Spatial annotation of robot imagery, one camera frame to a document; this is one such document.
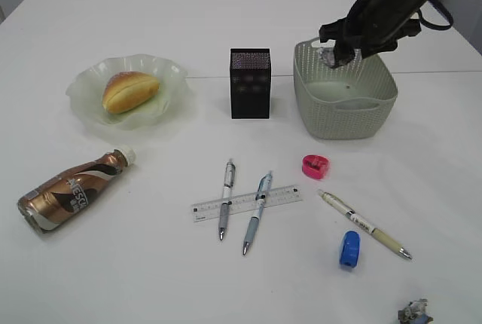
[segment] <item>white pen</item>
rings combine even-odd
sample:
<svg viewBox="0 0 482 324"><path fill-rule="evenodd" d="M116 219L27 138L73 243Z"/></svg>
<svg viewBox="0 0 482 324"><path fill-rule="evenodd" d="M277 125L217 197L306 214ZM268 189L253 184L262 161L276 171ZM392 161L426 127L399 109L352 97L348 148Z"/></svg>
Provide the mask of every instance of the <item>white pen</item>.
<svg viewBox="0 0 482 324"><path fill-rule="evenodd" d="M231 191L234 185L234 174L236 173L236 167L233 164L233 160L229 160L226 164L226 171L224 172L224 187L223 187L223 199L226 201L221 204L221 211L219 213L219 240L223 240L227 230L227 219L229 218L229 206L231 199Z"/></svg>
<svg viewBox="0 0 482 324"><path fill-rule="evenodd" d="M343 216L346 216L349 220L355 222L359 228L369 233L376 241L382 243L402 258L407 258L408 260L412 259L412 255L399 242L392 239L388 234L385 234L375 225L372 225L367 219L361 217L340 198L329 192L324 192L323 190L318 190L318 194L328 205L336 209Z"/></svg>
<svg viewBox="0 0 482 324"><path fill-rule="evenodd" d="M264 203L266 202L266 194L271 189L271 182L273 181L273 172L270 171L261 182L259 182L258 193L256 194L256 209L253 211L251 219L249 220L248 230L244 236L243 255L248 253L249 247L255 239L256 231L258 229L259 221L263 215Z"/></svg>

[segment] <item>ruler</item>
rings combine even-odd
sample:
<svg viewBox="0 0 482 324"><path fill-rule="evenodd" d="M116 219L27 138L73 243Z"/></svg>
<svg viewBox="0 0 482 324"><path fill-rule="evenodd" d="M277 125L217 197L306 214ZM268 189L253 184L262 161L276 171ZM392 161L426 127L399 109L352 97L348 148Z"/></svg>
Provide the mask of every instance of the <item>ruler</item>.
<svg viewBox="0 0 482 324"><path fill-rule="evenodd" d="M227 201L225 198L221 198L219 200L196 203L195 205L191 206L194 222L216 219L219 217L219 210L224 202L230 202L230 215L252 211L256 208L256 194L257 192L253 192L251 194L242 194L240 196L232 197L229 201ZM295 185L275 188L271 191L268 191L266 196L267 199L264 207L286 205L287 203L303 200L300 189Z"/></svg>

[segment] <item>basket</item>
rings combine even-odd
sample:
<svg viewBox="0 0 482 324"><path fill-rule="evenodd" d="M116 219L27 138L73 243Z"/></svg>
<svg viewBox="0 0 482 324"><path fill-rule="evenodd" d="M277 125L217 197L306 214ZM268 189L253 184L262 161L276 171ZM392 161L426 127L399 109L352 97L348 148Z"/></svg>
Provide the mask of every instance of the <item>basket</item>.
<svg viewBox="0 0 482 324"><path fill-rule="evenodd" d="M361 139L383 125L397 99L397 86L383 61L357 52L347 66L331 69L313 42L294 48L294 91L308 132L321 139Z"/></svg>

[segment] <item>bread roll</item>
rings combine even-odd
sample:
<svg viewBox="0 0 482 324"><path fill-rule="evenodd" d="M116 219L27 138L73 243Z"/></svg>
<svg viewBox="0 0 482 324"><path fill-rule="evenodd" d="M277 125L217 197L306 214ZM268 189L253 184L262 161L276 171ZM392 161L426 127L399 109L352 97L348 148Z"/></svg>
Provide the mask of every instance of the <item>bread roll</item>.
<svg viewBox="0 0 482 324"><path fill-rule="evenodd" d="M102 97L104 109L112 114L127 112L156 95L160 82L141 72L122 72L108 82Z"/></svg>

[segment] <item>pink sharpener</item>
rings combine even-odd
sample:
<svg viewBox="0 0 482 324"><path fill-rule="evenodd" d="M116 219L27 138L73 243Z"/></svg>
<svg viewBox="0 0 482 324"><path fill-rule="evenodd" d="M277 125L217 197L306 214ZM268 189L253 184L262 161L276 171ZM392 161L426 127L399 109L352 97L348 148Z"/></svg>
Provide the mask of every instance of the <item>pink sharpener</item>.
<svg viewBox="0 0 482 324"><path fill-rule="evenodd" d="M312 179L322 179L330 168L330 161L326 157L311 154L303 159L303 172Z"/></svg>

